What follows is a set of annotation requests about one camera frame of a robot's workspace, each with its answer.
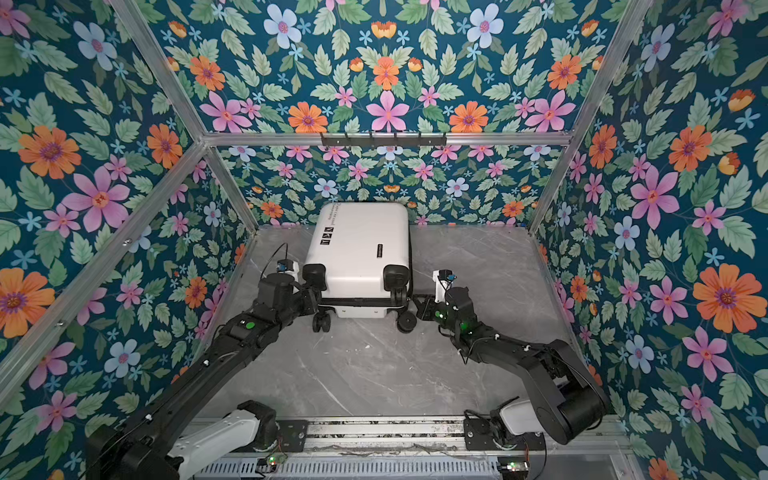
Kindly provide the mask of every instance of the metal beam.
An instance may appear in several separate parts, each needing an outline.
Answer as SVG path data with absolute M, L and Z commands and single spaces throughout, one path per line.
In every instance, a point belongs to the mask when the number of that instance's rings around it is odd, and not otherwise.
M 227 194 L 227 198 L 230 199 L 232 208 L 234 208 L 237 215 L 240 216 L 240 220 L 245 224 L 248 232 L 254 233 L 258 228 L 256 219 L 253 218 L 253 214 L 250 212 L 250 208 L 248 208 L 243 192 L 241 192 L 240 187 L 237 186 L 232 173 L 224 165 L 224 159 L 221 157 L 218 149 L 215 147 L 208 147 L 206 159 L 214 176 L 219 180 L 221 190 L 223 190 L 223 192 Z
M 605 57 L 603 64 L 595 75 L 592 86 L 587 93 L 587 97 L 584 99 L 584 103 L 581 104 L 581 110 L 578 112 L 576 121 L 572 132 L 572 142 L 565 148 L 560 155 L 558 164 L 555 165 L 554 170 L 549 176 L 549 181 L 544 191 L 541 192 L 539 197 L 538 207 L 536 208 L 536 215 L 530 224 L 530 231 L 535 233 L 538 226 L 544 219 L 544 215 L 547 213 L 550 204 L 557 196 L 558 189 L 565 179 L 565 175 L 568 173 L 568 165 L 576 157 L 578 149 L 581 147 L 581 143 L 584 141 L 584 136 L 587 134 L 587 130 L 594 121 L 594 116 L 598 112 L 600 103 L 602 103 L 605 94 L 608 92 L 608 88 L 611 86 L 611 82 L 616 76 L 616 72 L 624 60 L 624 56 L 629 50 L 629 46 L 632 43 L 634 36 L 637 34 L 637 30 L 643 23 L 643 18 L 648 12 L 648 9 L 652 6 L 655 0 L 630 0 L 627 9 L 624 10 L 624 15 L 619 21 L 619 25 L 616 27 L 614 37 L 611 39 L 611 43 L 608 45 L 605 51 Z
M 11 399 L 18 387 L 56 346 L 59 337 L 78 312 L 90 301 L 94 290 L 112 273 L 134 239 L 157 216 L 173 194 L 194 170 L 203 156 L 202 142 L 192 144 L 181 159 L 157 183 L 141 205 L 120 225 L 95 257 L 67 285 L 61 295 L 45 311 L 40 320 L 0 362 L 0 409 Z
M 481 133 L 481 134 L 445 134 L 448 145 L 568 145 L 571 143 L 569 132 L 515 132 L 515 133 Z M 396 144 L 394 134 L 260 134 L 243 132 L 239 134 L 206 134 L 205 143 L 211 147 L 230 147 L 232 145 L 309 145 L 320 146 L 333 141 L 333 144 L 344 146 L 347 139 L 355 144 L 368 141 L 372 146 L 378 144 Z M 411 144 L 419 138 L 419 134 L 402 133 L 397 138 Z M 422 144 L 442 143 L 443 134 L 421 134 Z
M 206 128 L 197 110 L 192 105 L 184 89 L 181 87 L 176 74 L 170 69 L 167 56 L 163 48 L 157 43 L 149 24 L 144 19 L 134 0 L 111 0 L 110 5 L 118 14 L 125 30 L 136 44 L 139 53 L 149 65 L 150 70 L 157 79 L 157 84 L 173 105 L 190 136 L 198 140 L 205 134 Z

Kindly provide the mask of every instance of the floral wall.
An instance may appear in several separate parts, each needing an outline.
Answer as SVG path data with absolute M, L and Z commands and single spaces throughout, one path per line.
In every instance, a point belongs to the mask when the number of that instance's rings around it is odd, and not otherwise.
M 0 359 L 190 143 L 110 7 L 80 4 L 0 2 Z
M 768 475 L 765 2 L 657 2 L 538 231 L 653 480 Z
M 152 28 L 211 131 L 546 132 L 572 125 L 625 6 L 196 0 L 158 2 Z M 311 223 L 325 201 L 396 200 L 417 224 L 525 224 L 559 153 L 240 150 L 236 176 L 270 223 Z
M 204 162 L 0 415 L 0 478 L 80 478 L 85 439 L 194 361 L 246 234 Z

